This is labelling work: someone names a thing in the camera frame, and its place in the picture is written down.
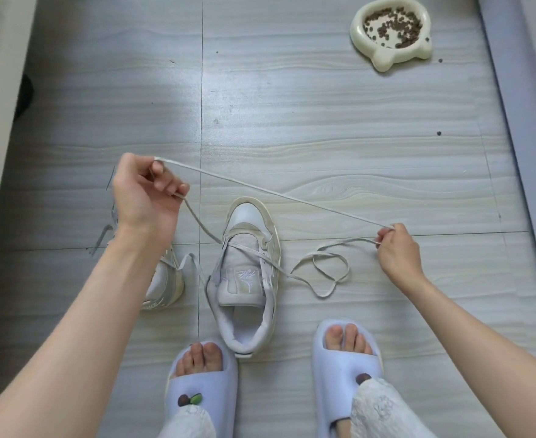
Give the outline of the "white sneaker with embroidered tongue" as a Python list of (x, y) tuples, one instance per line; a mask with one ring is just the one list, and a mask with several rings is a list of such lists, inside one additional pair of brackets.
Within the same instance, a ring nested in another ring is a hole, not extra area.
[(237, 359), (249, 359), (271, 340), (281, 265), (277, 228), (264, 204), (235, 200), (206, 297), (220, 336)]

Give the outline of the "person's left hand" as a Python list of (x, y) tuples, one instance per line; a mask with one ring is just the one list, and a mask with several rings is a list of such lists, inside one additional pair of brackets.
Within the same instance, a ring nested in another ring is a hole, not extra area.
[(122, 155), (113, 178), (120, 236), (164, 245), (173, 241), (183, 200), (166, 195), (172, 180), (183, 181), (153, 156)]

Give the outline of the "white lace trousers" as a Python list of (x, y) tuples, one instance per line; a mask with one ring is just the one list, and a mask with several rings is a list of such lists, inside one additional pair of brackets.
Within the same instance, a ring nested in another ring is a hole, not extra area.
[[(399, 392), (382, 378), (362, 383), (352, 398), (352, 438), (437, 438), (410, 409)], [(173, 413), (157, 438), (217, 438), (211, 416), (188, 405)]]

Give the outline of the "person's left forearm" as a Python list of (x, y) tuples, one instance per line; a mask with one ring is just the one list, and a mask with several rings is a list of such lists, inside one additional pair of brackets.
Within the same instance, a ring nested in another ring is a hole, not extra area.
[(50, 336), (0, 395), (0, 438), (95, 438), (170, 240), (121, 224)]

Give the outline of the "person's right forearm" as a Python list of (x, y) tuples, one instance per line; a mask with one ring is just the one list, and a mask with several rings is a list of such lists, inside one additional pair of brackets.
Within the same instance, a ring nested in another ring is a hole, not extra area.
[(536, 357), (472, 316), (423, 274), (389, 274), (507, 438), (536, 438)]

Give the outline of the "cream pet food bowl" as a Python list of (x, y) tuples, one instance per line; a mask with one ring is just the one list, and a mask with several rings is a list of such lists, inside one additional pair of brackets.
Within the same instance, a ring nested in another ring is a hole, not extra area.
[[(367, 37), (363, 28), (365, 17), (386, 7), (404, 7), (414, 12), (422, 21), (423, 26), (419, 38), (414, 44), (402, 49), (386, 48)], [(431, 29), (430, 15), (417, 0), (375, 0), (364, 5), (355, 14), (350, 26), (350, 39), (355, 49), (369, 58), (375, 70), (383, 73), (396, 64), (408, 62), (412, 59), (430, 59), (433, 53)]]

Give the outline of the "pile of brown pet kibble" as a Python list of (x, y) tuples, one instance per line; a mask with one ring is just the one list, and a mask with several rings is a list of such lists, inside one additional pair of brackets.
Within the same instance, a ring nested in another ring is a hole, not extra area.
[(367, 15), (364, 32), (375, 43), (386, 48), (402, 49), (419, 38), (423, 23), (404, 7), (386, 7)]

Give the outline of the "person's right foot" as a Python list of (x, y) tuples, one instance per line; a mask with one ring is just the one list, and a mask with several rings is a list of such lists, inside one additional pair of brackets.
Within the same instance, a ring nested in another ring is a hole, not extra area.
[[(364, 335), (359, 333), (356, 324), (348, 324), (345, 328), (339, 325), (331, 326), (325, 335), (325, 346), (327, 349), (335, 351), (373, 354), (371, 345), (366, 341)], [(334, 423), (336, 438), (351, 438), (349, 418)]]

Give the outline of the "person's right light blue slipper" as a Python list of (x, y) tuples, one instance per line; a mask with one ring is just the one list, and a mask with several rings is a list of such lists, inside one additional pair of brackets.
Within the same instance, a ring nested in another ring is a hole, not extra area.
[(336, 438), (334, 423), (348, 419), (352, 400), (360, 386), (358, 376), (368, 374), (372, 378), (384, 375), (383, 360), (372, 333), (356, 324), (359, 333), (371, 345), (373, 354), (335, 351), (325, 346), (325, 335), (331, 326), (345, 328), (353, 321), (326, 319), (316, 330), (312, 347), (312, 374), (316, 399), (317, 438)]

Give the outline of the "grey door frame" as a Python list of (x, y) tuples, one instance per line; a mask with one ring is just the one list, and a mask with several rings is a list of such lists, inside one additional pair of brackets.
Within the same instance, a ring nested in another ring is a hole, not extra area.
[(536, 245), (536, 52), (520, 0), (478, 0)]

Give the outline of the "person's right hand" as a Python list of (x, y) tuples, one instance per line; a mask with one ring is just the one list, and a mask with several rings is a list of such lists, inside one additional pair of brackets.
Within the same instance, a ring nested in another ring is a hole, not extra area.
[(427, 282), (419, 245), (403, 224), (398, 223), (398, 241), (392, 255), (377, 254), (377, 257), (382, 271), (406, 296), (419, 290)]

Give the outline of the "person's light blue slipper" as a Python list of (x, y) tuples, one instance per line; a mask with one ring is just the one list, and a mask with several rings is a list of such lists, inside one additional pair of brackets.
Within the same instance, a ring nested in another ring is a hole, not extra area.
[(201, 343), (214, 342), (222, 350), (223, 370), (218, 372), (171, 377), (180, 354), (172, 363), (165, 388), (165, 423), (180, 407), (177, 398), (182, 394), (203, 395), (202, 407), (211, 416), (217, 438), (234, 438), (235, 414), (238, 394), (238, 364), (234, 353), (219, 338), (204, 340)]
[(316, 399), (317, 438), (336, 438), (334, 423), (348, 419), (352, 400), (360, 386), (358, 376), (368, 374), (372, 378), (384, 375), (383, 360), (372, 333), (356, 324), (359, 333), (371, 345), (373, 354), (335, 351), (325, 346), (325, 335), (331, 326), (345, 328), (353, 321), (326, 319), (316, 330), (312, 347), (312, 374)]

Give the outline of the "person's left light blue slipper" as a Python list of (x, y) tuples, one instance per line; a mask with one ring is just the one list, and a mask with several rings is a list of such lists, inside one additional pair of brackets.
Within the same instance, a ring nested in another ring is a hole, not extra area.
[(165, 423), (180, 407), (177, 398), (182, 394), (203, 395), (202, 407), (211, 416), (217, 438), (234, 438), (235, 414), (238, 394), (238, 364), (234, 353), (219, 338), (204, 340), (201, 343), (214, 342), (222, 350), (223, 370), (218, 372), (171, 377), (180, 354), (172, 363), (165, 388)]

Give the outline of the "person's left foot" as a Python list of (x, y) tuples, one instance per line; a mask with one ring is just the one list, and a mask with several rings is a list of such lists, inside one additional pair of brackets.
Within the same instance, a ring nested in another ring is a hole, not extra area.
[(218, 372), (223, 370), (222, 350), (214, 342), (193, 343), (179, 355), (171, 377)]

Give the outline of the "person's foot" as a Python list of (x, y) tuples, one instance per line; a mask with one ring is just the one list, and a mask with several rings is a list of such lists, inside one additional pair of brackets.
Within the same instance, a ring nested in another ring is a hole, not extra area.
[[(335, 351), (373, 354), (371, 345), (366, 341), (364, 335), (359, 333), (356, 324), (348, 324), (345, 328), (339, 325), (331, 326), (325, 335), (325, 346), (327, 349)], [(351, 438), (349, 418), (334, 423), (336, 438)]]
[(179, 355), (171, 377), (218, 372), (223, 370), (222, 350), (214, 342), (193, 343)]

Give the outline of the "long white shoelace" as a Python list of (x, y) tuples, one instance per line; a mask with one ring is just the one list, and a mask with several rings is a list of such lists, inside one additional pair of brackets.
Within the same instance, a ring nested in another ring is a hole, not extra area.
[[(334, 214), (342, 215), (342, 216), (351, 218), (353, 220), (358, 220), (358, 221), (362, 221), (362, 222), (365, 222), (365, 223), (368, 223), (368, 224), (376, 225), (376, 226), (378, 226), (380, 228), (386, 228), (388, 230), (394, 230), (395, 229), (394, 226), (392, 226), (392, 225), (384, 225), (384, 224), (382, 224), (380, 222), (377, 222), (377, 221), (374, 221), (374, 220), (368, 220), (366, 218), (363, 218), (363, 217), (360, 217), (360, 216), (357, 216), (357, 215), (353, 215), (353, 214), (350, 214), (350, 213), (345, 213), (343, 211), (338, 211), (338, 210), (335, 210), (333, 208), (322, 206), (320, 204), (316, 204), (316, 203), (312, 203), (312, 202), (309, 202), (309, 201), (306, 201), (306, 200), (302, 200), (300, 198), (294, 198), (294, 197), (291, 197), (289, 195), (279, 193), (277, 191), (272, 191), (272, 190), (266, 189), (264, 187), (260, 187), (260, 186), (254, 185), (254, 184), (246, 183), (246, 182), (243, 182), (242, 180), (238, 180), (238, 179), (235, 179), (235, 178), (232, 178), (232, 177), (228, 177), (228, 176), (221, 175), (221, 174), (218, 174), (218, 173), (210, 172), (210, 171), (207, 171), (207, 170), (204, 170), (204, 169), (201, 169), (201, 168), (197, 168), (195, 166), (187, 165), (185, 163), (178, 162), (178, 161), (175, 161), (175, 160), (172, 160), (172, 159), (165, 159), (165, 158), (162, 158), (160, 156), (155, 156), (154, 161), (162, 163), (164, 165), (170, 164), (170, 165), (173, 165), (173, 166), (178, 166), (178, 167), (181, 167), (181, 168), (185, 168), (185, 169), (188, 169), (188, 170), (199, 172), (202, 175), (211, 176), (211, 177), (214, 177), (214, 178), (217, 178), (217, 179), (225, 180), (227, 182), (239, 184), (240, 186), (243, 186), (243, 187), (246, 187), (246, 188), (249, 188), (249, 189), (252, 189), (252, 190), (260, 191), (260, 192), (263, 192), (265, 194), (276, 196), (276, 197), (279, 197), (279, 198), (282, 198), (282, 199), (285, 199), (285, 200), (290, 200), (290, 201), (294, 201), (296, 203), (300, 203), (300, 204), (304, 204), (304, 205), (307, 205), (307, 206), (310, 206), (310, 207), (318, 208), (318, 209), (323, 210), (323, 211), (327, 211), (327, 212), (331, 212), (331, 213), (334, 213)], [(195, 219), (195, 221), (199, 225), (199, 228), (202, 229), (205, 232), (205, 234), (207, 234), (215, 243), (218, 243), (218, 244), (221, 244), (221, 245), (227, 245), (228, 247), (236, 248), (237, 250), (239, 250), (241, 252), (244, 252), (247, 255), (251, 256), (251, 257), (256, 257), (257, 259), (263, 260), (265, 263), (267, 263), (268, 265), (270, 265), (273, 268), (275, 268), (279, 273), (281, 273), (287, 279), (296, 280), (296, 281), (299, 281), (302, 284), (306, 285), (315, 294), (315, 296), (318, 299), (321, 299), (321, 300), (329, 298), (331, 296), (331, 294), (333, 294), (333, 292), (335, 291), (337, 285), (339, 283), (341, 283), (345, 278), (347, 278), (349, 273), (350, 273), (350, 265), (349, 265), (348, 261), (346, 260), (346, 258), (344, 256), (342, 256), (342, 255), (338, 255), (337, 253), (330, 252), (329, 251), (330, 248), (335, 247), (335, 246), (340, 246), (340, 245), (346, 245), (348, 243), (357, 242), (357, 241), (367, 242), (367, 243), (371, 243), (371, 244), (374, 244), (374, 245), (379, 245), (380, 244), (379, 242), (375, 242), (374, 240), (372, 240), (370, 238), (367, 238), (367, 237), (356, 237), (356, 238), (341, 239), (338, 243), (323, 245), (322, 247), (320, 247), (318, 250), (316, 250), (314, 252), (308, 252), (307, 254), (305, 254), (304, 257), (302, 257), (293, 266), (293, 268), (292, 268), (292, 270), (290, 272), (287, 272), (280, 266), (279, 263), (277, 263), (277, 262), (273, 261), (272, 259), (270, 259), (267, 254), (260, 253), (260, 252), (254, 252), (251, 248), (244, 247), (240, 243), (228, 241), (227, 236), (223, 236), (222, 239), (219, 239), (218, 237), (216, 237), (201, 222), (199, 217), (194, 213), (194, 211), (191, 208), (187, 198), (185, 198), (184, 196), (182, 196), (180, 194), (178, 196), (183, 199), (184, 204), (187, 206), (187, 209), (191, 212), (191, 215), (193, 216), (193, 218)], [(338, 259), (345, 265), (345, 274), (343, 276), (340, 276), (338, 278), (330, 276), (329, 274), (325, 273), (321, 268), (319, 268), (319, 266), (316, 264), (317, 259), (331, 259), (331, 258)], [(330, 280), (330, 282), (331, 282), (330, 288), (325, 293), (317, 292), (316, 289), (311, 285), (311, 283), (308, 280), (306, 280), (306, 279), (294, 274), (294, 272), (304, 262), (306, 262), (308, 260), (311, 261), (312, 265), (316, 268), (316, 270), (320, 274), (322, 274), (325, 278)]]

